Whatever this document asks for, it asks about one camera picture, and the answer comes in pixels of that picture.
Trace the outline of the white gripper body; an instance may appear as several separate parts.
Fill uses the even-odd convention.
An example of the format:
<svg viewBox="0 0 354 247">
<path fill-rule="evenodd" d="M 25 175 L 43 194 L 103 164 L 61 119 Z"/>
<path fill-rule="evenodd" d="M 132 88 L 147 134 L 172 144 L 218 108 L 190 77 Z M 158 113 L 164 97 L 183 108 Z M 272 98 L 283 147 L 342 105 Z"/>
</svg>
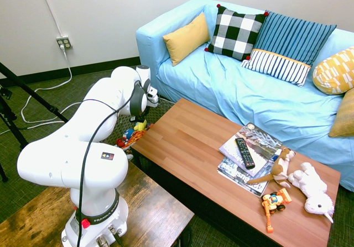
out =
<svg viewBox="0 0 354 247">
<path fill-rule="evenodd" d="M 151 87 L 147 92 L 147 106 L 157 106 L 159 104 L 158 90 Z"/>
</svg>

